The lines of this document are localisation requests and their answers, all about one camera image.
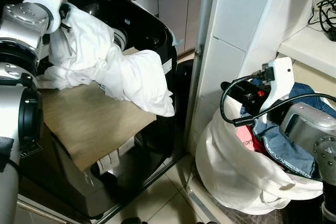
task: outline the cardboard sheet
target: cardboard sheet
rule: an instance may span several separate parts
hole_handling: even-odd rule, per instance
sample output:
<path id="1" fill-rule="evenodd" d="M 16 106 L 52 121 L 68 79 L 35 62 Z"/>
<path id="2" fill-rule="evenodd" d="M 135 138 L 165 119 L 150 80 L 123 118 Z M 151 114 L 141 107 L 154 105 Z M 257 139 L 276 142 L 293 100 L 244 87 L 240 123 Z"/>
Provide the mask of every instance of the cardboard sheet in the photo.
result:
<path id="1" fill-rule="evenodd" d="M 80 170 L 116 150 L 156 120 L 132 102 L 107 97 L 98 85 L 39 90 L 44 121 Z"/>

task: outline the cabinet door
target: cabinet door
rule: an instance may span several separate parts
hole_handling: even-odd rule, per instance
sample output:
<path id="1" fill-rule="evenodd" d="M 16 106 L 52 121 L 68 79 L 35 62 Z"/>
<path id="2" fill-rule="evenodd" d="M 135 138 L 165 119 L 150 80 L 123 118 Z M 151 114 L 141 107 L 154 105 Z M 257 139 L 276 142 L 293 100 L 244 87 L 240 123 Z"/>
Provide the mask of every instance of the cabinet door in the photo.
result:
<path id="1" fill-rule="evenodd" d="M 159 3 L 158 0 L 135 0 L 139 5 L 141 5 L 145 10 L 154 16 L 159 16 Z"/>
<path id="2" fill-rule="evenodd" d="M 159 19 L 169 27 L 181 42 L 177 54 L 184 52 L 188 0 L 159 0 Z"/>
<path id="3" fill-rule="evenodd" d="M 184 50 L 194 49 L 197 42 L 199 14 L 202 0 L 188 0 L 187 26 Z"/>

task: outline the washing machine drum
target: washing machine drum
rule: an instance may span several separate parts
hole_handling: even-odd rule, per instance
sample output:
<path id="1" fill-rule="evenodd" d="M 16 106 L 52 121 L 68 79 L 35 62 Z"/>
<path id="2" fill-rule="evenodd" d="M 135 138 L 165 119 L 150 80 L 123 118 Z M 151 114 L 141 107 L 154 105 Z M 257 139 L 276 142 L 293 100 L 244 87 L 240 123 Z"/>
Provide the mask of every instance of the washing machine drum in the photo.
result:
<path id="1" fill-rule="evenodd" d="M 120 47 L 121 51 L 126 49 L 127 42 L 127 34 L 114 28 L 114 43 Z"/>

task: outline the washing machine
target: washing machine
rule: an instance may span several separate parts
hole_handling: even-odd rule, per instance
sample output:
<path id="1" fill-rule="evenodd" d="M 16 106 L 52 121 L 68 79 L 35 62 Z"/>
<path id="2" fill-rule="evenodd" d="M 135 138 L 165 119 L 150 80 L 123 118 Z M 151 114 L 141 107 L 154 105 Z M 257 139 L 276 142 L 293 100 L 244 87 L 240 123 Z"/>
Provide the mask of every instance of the washing machine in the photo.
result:
<path id="1" fill-rule="evenodd" d="M 22 0 L 0 0 L 0 7 Z M 163 64 L 171 64 L 165 75 L 175 93 L 176 49 L 169 29 L 156 17 L 129 0 L 68 0 L 85 12 L 115 28 L 115 43 L 123 49 L 150 49 Z M 50 64 L 46 59 L 41 64 Z M 45 125 L 36 149 L 24 153 L 19 193 L 80 223 L 99 219 L 133 199 L 163 161 L 175 150 L 174 118 L 157 120 L 135 136 L 135 146 L 120 159 L 113 176 L 96 177 L 92 169 L 81 172 L 66 149 Z"/>

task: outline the white shelf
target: white shelf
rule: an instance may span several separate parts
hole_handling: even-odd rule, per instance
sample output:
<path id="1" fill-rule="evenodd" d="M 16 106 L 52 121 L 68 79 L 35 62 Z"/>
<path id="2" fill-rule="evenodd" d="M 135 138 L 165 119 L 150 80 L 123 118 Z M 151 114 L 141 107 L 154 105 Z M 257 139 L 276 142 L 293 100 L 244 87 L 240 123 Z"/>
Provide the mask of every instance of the white shelf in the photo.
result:
<path id="1" fill-rule="evenodd" d="M 281 43 L 278 52 L 336 78 L 336 42 L 305 27 Z"/>

